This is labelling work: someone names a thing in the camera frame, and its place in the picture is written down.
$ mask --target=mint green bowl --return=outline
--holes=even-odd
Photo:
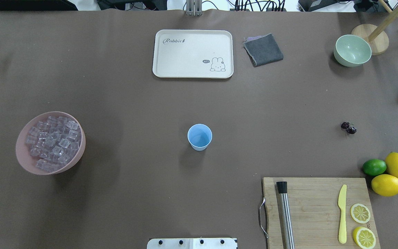
[[[357,35],[343,35],[336,41],[334,57],[344,66],[360,66],[371,58],[371,47]]]

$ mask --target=wooden cutting board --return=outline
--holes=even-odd
[[[269,249],[284,248],[278,210],[279,198],[275,184],[279,181],[288,182],[288,201],[296,249],[360,249],[352,238],[352,231],[360,226],[373,231],[377,239],[374,248],[380,249],[365,178],[264,177]],[[345,244],[338,241],[340,225],[338,197],[343,184],[347,185]],[[350,209],[356,203],[362,203],[369,208],[371,219],[368,223],[359,224],[352,219]]]

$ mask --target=pink bowl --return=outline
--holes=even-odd
[[[73,159],[71,159],[71,161],[68,164],[66,164],[64,167],[51,173],[40,170],[35,167],[38,159],[30,156],[30,147],[24,143],[30,128],[32,128],[32,126],[36,126],[38,121],[46,120],[47,117],[49,116],[56,116],[56,117],[63,116],[63,117],[72,118],[73,120],[75,120],[76,123],[78,123],[81,129],[81,145],[79,146],[79,150],[76,153],[75,157],[73,157]],[[18,140],[16,141],[15,150],[16,150],[16,159],[18,159],[19,164],[21,164],[21,166],[28,172],[35,175],[53,175],[70,169],[79,161],[79,159],[81,159],[82,154],[84,154],[85,150],[85,134],[78,120],[76,120],[76,118],[74,118],[72,115],[65,112],[46,112],[30,120],[26,124],[26,126],[22,128],[21,133],[18,136]]]

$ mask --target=yellow knife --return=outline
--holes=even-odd
[[[340,227],[339,227],[339,242],[342,244],[346,243],[346,185],[344,184],[340,189],[338,206],[340,208]]]

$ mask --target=wooden base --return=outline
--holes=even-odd
[[[368,41],[368,36],[377,28],[376,25],[372,24],[362,24],[355,27],[351,35],[357,35],[368,42],[371,47],[372,55],[381,55],[389,47],[390,40],[385,31],[382,31],[373,41]]]

